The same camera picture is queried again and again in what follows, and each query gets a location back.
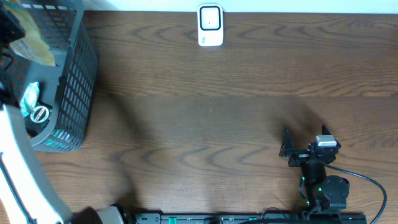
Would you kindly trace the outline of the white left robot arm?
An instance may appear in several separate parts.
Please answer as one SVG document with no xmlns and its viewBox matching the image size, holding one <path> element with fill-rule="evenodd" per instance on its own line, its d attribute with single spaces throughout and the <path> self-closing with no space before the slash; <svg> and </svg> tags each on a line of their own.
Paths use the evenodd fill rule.
<svg viewBox="0 0 398 224">
<path fill-rule="evenodd" d="M 60 199 L 33 150 L 21 110 L 1 106 L 1 202 L 11 223 L 69 223 Z"/>
</svg>

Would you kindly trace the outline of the green white snack packet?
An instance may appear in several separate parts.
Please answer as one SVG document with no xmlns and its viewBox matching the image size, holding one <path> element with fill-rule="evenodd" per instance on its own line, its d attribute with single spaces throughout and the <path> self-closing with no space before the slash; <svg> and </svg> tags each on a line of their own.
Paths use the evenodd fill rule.
<svg viewBox="0 0 398 224">
<path fill-rule="evenodd" d="M 21 108 L 21 113 L 23 117 L 27 117 L 28 115 L 31 114 L 31 112 L 33 112 L 37 104 L 37 100 L 39 99 L 39 95 L 40 95 L 39 83 L 33 82 L 28 84 L 19 102 L 19 106 Z"/>
</svg>

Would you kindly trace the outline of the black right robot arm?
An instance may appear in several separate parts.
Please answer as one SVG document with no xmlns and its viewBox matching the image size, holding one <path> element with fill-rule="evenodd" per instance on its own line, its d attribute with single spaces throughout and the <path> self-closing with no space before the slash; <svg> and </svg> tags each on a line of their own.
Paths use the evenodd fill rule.
<svg viewBox="0 0 398 224">
<path fill-rule="evenodd" d="M 327 175 L 325 167 L 336 159 L 341 144 L 323 125 L 322 133 L 310 142 L 306 149 L 294 147 L 290 131 L 285 128 L 279 156 L 287 157 L 288 166 L 300 167 L 299 183 L 301 196 L 307 200 L 308 208 L 302 212 L 306 220 L 312 215 L 329 213 L 339 215 L 347 207 L 349 182 L 337 175 Z"/>
</svg>

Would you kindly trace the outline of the dark box round white label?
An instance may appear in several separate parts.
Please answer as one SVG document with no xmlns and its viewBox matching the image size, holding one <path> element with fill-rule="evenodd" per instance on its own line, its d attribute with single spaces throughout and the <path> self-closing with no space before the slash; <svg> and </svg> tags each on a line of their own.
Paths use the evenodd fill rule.
<svg viewBox="0 0 398 224">
<path fill-rule="evenodd" d="M 51 115 L 51 107 L 37 103 L 33 111 L 25 118 L 27 133 L 31 136 L 40 134 L 47 127 Z"/>
</svg>

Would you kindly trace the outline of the yellow white snack bag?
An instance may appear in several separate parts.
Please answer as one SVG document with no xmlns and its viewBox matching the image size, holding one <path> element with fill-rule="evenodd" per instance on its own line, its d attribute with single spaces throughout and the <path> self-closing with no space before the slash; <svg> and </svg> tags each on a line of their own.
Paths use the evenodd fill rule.
<svg viewBox="0 0 398 224">
<path fill-rule="evenodd" d="M 55 57 L 49 45 L 42 38 L 36 22 L 28 11 L 16 2 L 3 1 L 3 3 L 25 31 L 23 38 L 10 43 L 14 53 L 41 65 L 56 66 Z"/>
</svg>

